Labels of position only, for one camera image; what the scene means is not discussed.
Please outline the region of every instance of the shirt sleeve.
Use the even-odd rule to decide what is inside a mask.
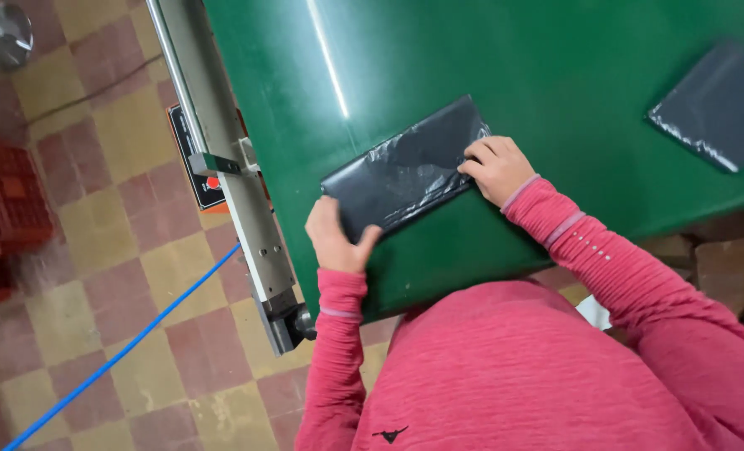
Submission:
[[[646,251],[533,180],[503,211],[572,271],[623,327],[701,431],[744,441],[744,326]]]
[[[361,300],[366,276],[318,270],[321,292],[317,341],[307,374],[297,450],[350,449],[366,399],[359,368]]]

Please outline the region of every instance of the blue cable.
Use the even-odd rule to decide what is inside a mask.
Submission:
[[[146,335],[152,331],[152,329],[155,328],[155,326],[160,323],[160,321],[163,320],[163,318],[166,318],[166,316],[171,313],[172,310],[174,310],[180,302],[183,302],[194,290],[199,288],[200,285],[202,285],[211,275],[213,275],[216,270],[221,267],[221,265],[224,264],[225,261],[229,257],[232,256],[239,248],[241,247],[241,243],[236,244],[236,247],[232,248],[232,251],[227,252],[227,254],[216,263],[215,266],[211,268],[210,271],[206,272],[204,276],[191,287],[186,290],[185,293],[180,294],[180,296],[176,299],[175,302],[172,302],[171,305],[166,307],[166,310],[162,311],[157,318],[152,320],[151,323],[149,323],[146,328],[144,328],[140,334],[137,334],[135,338],[130,341],[129,344],[127,344],[124,349],[119,351],[116,355],[113,356],[112,359],[108,360],[104,365],[102,365],[101,368],[97,369],[96,372],[88,379],[85,380],[85,382],[79,384],[79,387],[76,387],[71,393],[69,393],[65,398],[60,400],[54,407],[50,408],[48,412],[44,413],[43,416],[37,419],[31,426],[29,426],[26,431],[18,435],[15,440],[11,441],[9,445],[5,446],[4,451],[15,451],[15,449],[24,443],[32,434],[36,433],[38,429],[42,428],[46,423],[48,423],[49,420],[51,420],[55,415],[57,415],[63,408],[65,408],[71,401],[74,400],[77,396],[79,396],[80,393],[84,392],[87,387],[90,387],[90,384],[93,384],[96,382],[96,379],[102,377],[107,370],[109,370],[113,365],[115,365],[119,360],[122,359],[124,355],[126,355],[127,352],[132,351],[132,348],[135,347],[136,344],[140,343],[141,340],[146,337]]]

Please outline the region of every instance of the logo on shirt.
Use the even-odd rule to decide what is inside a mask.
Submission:
[[[397,438],[398,435],[400,435],[401,432],[405,431],[408,428],[408,426],[405,426],[404,428],[394,431],[392,433],[387,433],[386,431],[380,432],[380,433],[374,433],[372,436],[380,435],[383,436],[383,438],[386,439],[386,441],[389,443],[389,445],[394,443],[394,439]]]

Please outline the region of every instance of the green table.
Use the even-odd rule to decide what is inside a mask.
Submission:
[[[744,206],[744,169],[718,172],[643,120],[717,38],[744,42],[744,0],[205,5],[313,314],[317,260],[303,226],[319,180],[462,94],[559,191],[629,238]],[[470,190],[377,247],[364,314],[547,262]]]

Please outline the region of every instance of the person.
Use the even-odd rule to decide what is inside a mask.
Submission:
[[[307,219],[319,333],[296,448],[744,449],[744,326],[534,172],[514,141],[473,143],[458,171],[572,271],[624,346],[535,282],[489,282],[405,314],[366,398],[366,262],[337,200]]]

